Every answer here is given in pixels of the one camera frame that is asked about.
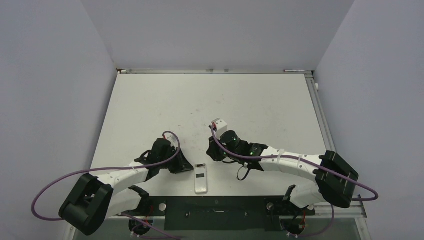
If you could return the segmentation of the white red remote control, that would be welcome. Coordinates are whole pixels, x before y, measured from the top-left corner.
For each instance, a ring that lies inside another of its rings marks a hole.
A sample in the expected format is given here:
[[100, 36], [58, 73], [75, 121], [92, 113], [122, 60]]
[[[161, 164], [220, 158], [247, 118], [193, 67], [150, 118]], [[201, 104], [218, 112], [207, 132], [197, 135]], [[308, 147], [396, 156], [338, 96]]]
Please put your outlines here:
[[194, 192], [198, 195], [208, 192], [207, 165], [205, 163], [194, 166]]

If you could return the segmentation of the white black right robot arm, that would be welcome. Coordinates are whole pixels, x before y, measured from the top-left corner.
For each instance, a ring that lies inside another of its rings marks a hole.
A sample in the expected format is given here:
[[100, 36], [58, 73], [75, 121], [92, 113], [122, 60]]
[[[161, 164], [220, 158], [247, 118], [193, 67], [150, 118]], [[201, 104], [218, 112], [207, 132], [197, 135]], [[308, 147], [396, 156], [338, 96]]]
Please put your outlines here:
[[217, 136], [213, 128], [211, 134], [206, 153], [215, 162], [229, 158], [248, 173], [252, 170], [281, 172], [309, 181], [303, 186], [292, 185], [287, 190], [288, 196], [283, 199], [282, 207], [289, 214], [321, 202], [347, 209], [353, 201], [359, 174], [335, 151], [304, 155], [249, 143], [240, 139], [233, 130]]

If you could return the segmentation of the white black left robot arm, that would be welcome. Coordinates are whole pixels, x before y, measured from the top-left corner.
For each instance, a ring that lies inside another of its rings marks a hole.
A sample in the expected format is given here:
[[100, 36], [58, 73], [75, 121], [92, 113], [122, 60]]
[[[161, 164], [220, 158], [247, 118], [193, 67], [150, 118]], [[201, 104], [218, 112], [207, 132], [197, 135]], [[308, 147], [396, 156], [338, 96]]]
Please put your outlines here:
[[149, 181], [162, 169], [172, 174], [194, 170], [182, 151], [175, 146], [176, 143], [175, 140], [158, 138], [150, 150], [123, 169], [99, 176], [83, 174], [60, 207], [58, 215], [89, 236], [106, 219], [122, 212], [145, 214], [150, 195], [138, 184]]

